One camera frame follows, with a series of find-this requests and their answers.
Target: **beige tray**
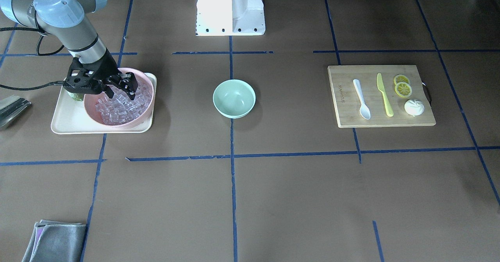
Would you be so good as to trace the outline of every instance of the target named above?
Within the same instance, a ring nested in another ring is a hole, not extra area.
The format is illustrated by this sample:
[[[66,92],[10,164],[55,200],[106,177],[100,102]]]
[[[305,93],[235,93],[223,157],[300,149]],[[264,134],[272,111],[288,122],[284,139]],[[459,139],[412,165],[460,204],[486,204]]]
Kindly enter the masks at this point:
[[[382,73],[387,97],[393,107],[394,116],[386,115],[382,93],[377,88],[377,73]],[[395,75],[406,75],[411,83],[412,94],[401,98],[394,91]],[[423,91],[422,80],[415,65],[367,65],[367,66],[328,66],[330,87],[334,99],[337,124],[346,127],[428,127],[436,124],[434,114]],[[364,119],[359,114],[359,98],[352,84],[359,79],[364,101],[370,108],[371,118]],[[411,116],[405,111],[408,99],[423,102],[425,110],[420,116]]]
[[[156,92],[156,76],[148,72],[144,74],[151,80]],[[91,119],[85,111],[84,103],[73,100],[61,87],[50,129],[55,134],[143,133],[150,129],[152,122],[153,112],[143,123],[133,128],[106,127]]]

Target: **blue tape line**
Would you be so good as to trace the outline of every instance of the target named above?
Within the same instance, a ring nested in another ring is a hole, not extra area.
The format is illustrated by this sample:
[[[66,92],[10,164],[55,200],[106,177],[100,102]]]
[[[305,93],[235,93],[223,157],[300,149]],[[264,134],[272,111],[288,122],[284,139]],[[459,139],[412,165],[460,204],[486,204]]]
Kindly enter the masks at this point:
[[[361,151],[359,150],[359,142],[357,141],[357,134],[355,128],[352,128],[352,134],[354,135],[354,142],[356,143],[357,156],[359,158],[359,163],[361,164]]]
[[[335,50],[313,50],[313,53],[335,53]],[[436,52],[436,50],[339,50],[339,53],[397,53],[397,52]]]
[[[232,47],[232,36],[230,36],[230,46]],[[199,54],[274,54],[273,51],[255,51],[255,52],[173,52],[172,55],[199,55]]]
[[[479,150],[498,150],[500,146],[482,146],[479,147]]]
[[[420,6],[420,2],[418,0],[415,0],[415,1],[416,1],[417,6],[418,6],[418,9],[420,10],[420,14],[422,15],[423,21],[425,22],[427,30],[429,31],[432,43],[434,44],[434,47],[436,48],[437,55],[439,56],[439,60],[441,61],[441,65],[443,66],[443,69],[445,70],[446,78],[448,79],[448,83],[450,84],[450,88],[452,89],[453,95],[455,96],[455,100],[457,101],[460,112],[462,113],[462,117],[464,118],[464,122],[466,123],[467,130],[469,131],[469,134],[470,134],[470,138],[472,139],[472,141],[474,143],[474,147],[477,151],[477,155],[479,156],[479,159],[481,161],[484,172],[486,173],[486,177],[488,178],[489,185],[491,186],[491,189],[493,190],[493,194],[495,195],[495,198],[496,198],[496,201],[498,202],[498,205],[500,205],[500,196],[498,195],[498,191],[495,188],[495,184],[493,183],[493,180],[491,180],[491,176],[489,174],[488,168],[486,167],[486,164],[484,163],[484,160],[482,158],[481,151],[480,151],[479,147],[477,146],[477,142],[475,140],[474,134],[472,132],[472,129],[470,128],[470,125],[468,123],[466,114],[464,113],[464,109],[462,108],[462,105],[460,103],[457,92],[455,91],[455,87],[453,86],[452,79],[450,78],[450,74],[448,73],[445,62],[443,60],[443,57],[441,56],[441,52],[438,48],[438,44],[436,43],[436,39],[434,38],[432,31],[430,30],[429,23],[427,22],[427,18],[425,18],[425,14],[423,13],[422,7]]]
[[[236,180],[234,178],[234,120],[231,119],[231,183],[232,183],[232,247],[234,262],[238,262],[238,232],[236,230]]]
[[[313,50],[313,53],[335,53],[335,50]]]
[[[100,166],[103,162],[102,156],[104,155],[106,138],[107,138],[107,134],[103,134],[102,135],[102,146],[100,147],[100,152],[99,152],[99,161],[97,163],[97,168],[95,170],[94,186],[93,186],[93,193],[92,193],[92,203],[91,203],[91,207],[89,208],[89,214],[87,215],[87,226],[85,228],[84,244],[83,244],[83,248],[82,248],[82,255],[80,256],[80,262],[83,262],[83,260],[84,260],[85,249],[87,247],[87,238],[89,236],[89,230],[91,227],[92,212],[93,212],[93,206],[95,203],[95,194],[97,193],[98,178],[100,175]]]
[[[14,33],[15,33],[15,32],[16,32],[16,31],[12,31],[12,32],[11,32],[11,36],[9,37],[9,41],[7,42],[7,46],[5,46],[4,53],[3,53],[3,55],[2,55],[2,57],[1,57],[1,59],[0,59],[0,68],[1,68],[1,67],[2,67],[2,65],[4,64],[5,55],[7,54],[7,52],[9,52],[9,48],[10,48],[10,46],[11,46],[12,39],[14,38]]]
[[[304,157],[308,155],[356,155],[357,151],[324,151],[324,152],[285,152],[285,153],[250,153],[234,155],[235,158],[244,157]]]
[[[137,55],[137,52],[111,52],[111,55]],[[29,57],[38,56],[35,53],[5,54],[5,57]],[[51,56],[72,56],[70,53],[57,53]]]
[[[337,62],[341,64],[341,58],[339,55],[339,48],[337,47],[337,40],[335,38],[334,23],[332,21],[332,14],[330,13],[330,6],[328,5],[328,0],[325,0],[325,6],[327,7],[328,21],[330,22],[330,30],[332,31],[332,39],[334,40],[335,53],[337,56]]]
[[[500,50],[439,50],[439,52],[500,52]]]
[[[96,162],[99,162],[99,160],[75,159],[75,160],[45,160],[45,161],[14,161],[14,162],[0,162],[0,166],[37,166],[42,164],[95,164]]]
[[[186,159],[228,159],[230,155],[198,155],[188,157],[126,157],[128,161],[161,161],[161,160],[186,160]]]
[[[262,51],[262,52],[232,52],[232,54],[274,54],[272,51]]]
[[[120,47],[120,54],[118,55],[118,63],[117,66],[120,67],[121,65],[121,56],[123,49],[125,48],[125,36],[127,36],[127,30],[129,29],[129,21],[130,21],[130,14],[132,13],[132,4],[134,3],[134,0],[130,0],[129,3],[129,11],[127,12],[127,20],[125,20],[125,28],[123,29],[123,37],[121,38],[121,47]]]
[[[482,147],[485,150],[500,149],[500,146]],[[243,159],[251,157],[305,157],[311,155],[360,155],[365,153],[402,153],[402,152],[433,152],[433,151],[467,151],[475,150],[475,147],[452,147],[452,148],[416,148],[416,149],[393,149],[393,150],[355,150],[355,151],[320,151],[320,152],[283,152],[283,153],[248,153],[234,154],[234,158]],[[162,160],[187,160],[187,159],[229,159],[231,155],[199,155],[186,157],[127,157],[129,161],[162,161]]]
[[[229,54],[229,52],[173,52],[172,55]]]
[[[379,248],[380,262],[384,262],[384,253],[382,252],[382,244],[380,244],[379,229],[377,228],[377,223],[372,221],[373,231],[375,232],[375,239],[377,240],[377,247]]]
[[[475,150],[475,147],[396,149],[396,150],[362,150],[361,153],[398,153],[398,152],[468,151],[468,150]]]
[[[229,36],[229,79],[232,79],[232,36]]]

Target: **mint green bowl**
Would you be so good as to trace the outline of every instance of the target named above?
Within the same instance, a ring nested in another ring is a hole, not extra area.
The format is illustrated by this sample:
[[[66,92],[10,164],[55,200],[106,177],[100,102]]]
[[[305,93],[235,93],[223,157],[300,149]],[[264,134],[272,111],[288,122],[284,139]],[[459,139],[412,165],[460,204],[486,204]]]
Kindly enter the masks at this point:
[[[230,79],[219,84],[214,91],[214,106],[227,118],[242,118],[255,105],[255,91],[246,82]]]

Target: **plastic spoon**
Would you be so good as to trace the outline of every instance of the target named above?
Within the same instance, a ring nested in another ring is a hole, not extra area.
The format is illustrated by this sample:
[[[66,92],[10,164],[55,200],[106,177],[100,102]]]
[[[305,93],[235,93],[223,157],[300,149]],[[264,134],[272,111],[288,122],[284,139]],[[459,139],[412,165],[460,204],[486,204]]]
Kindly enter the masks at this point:
[[[354,79],[352,83],[354,84],[357,96],[359,97],[359,101],[361,102],[361,107],[359,108],[359,114],[364,119],[370,119],[371,118],[370,109],[368,109],[368,106],[364,103],[363,92],[361,91],[361,83],[359,82],[359,79]]]

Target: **gray cloth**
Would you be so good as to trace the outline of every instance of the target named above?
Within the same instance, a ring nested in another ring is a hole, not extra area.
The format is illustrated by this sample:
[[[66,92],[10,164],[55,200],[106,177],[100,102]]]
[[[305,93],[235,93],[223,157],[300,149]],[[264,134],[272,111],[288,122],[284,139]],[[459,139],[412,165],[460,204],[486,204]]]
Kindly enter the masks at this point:
[[[35,223],[21,262],[79,262],[86,224],[41,220]]]

